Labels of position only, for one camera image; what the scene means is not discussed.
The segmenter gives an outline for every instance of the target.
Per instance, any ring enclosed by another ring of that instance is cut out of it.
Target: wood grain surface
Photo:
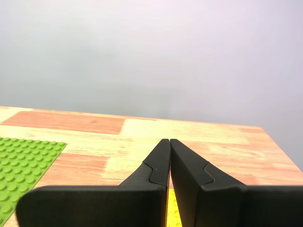
[[[256,126],[0,107],[0,136],[68,144],[36,187],[118,185],[162,138],[179,139],[245,184],[303,184],[300,169]],[[18,226],[15,214],[4,226]]]

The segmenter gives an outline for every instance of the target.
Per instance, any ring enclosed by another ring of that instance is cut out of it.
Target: yellow lego baseplate
[[[175,191],[169,189],[169,201],[167,209],[167,227],[182,227],[180,214],[178,210]]]

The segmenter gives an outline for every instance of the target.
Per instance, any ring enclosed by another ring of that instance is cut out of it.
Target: green lego baseplate
[[[0,227],[65,146],[63,142],[0,137]]]

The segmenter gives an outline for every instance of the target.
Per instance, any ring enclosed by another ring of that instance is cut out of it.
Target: orange wood plank
[[[33,128],[119,134],[123,123],[124,119],[119,118],[21,111],[3,121],[1,124]]]
[[[103,185],[107,157],[61,153],[35,187],[45,185]]]

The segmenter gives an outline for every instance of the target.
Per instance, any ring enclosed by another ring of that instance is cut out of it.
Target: gray wall
[[[0,2],[0,105],[260,125],[303,168],[303,1]]]

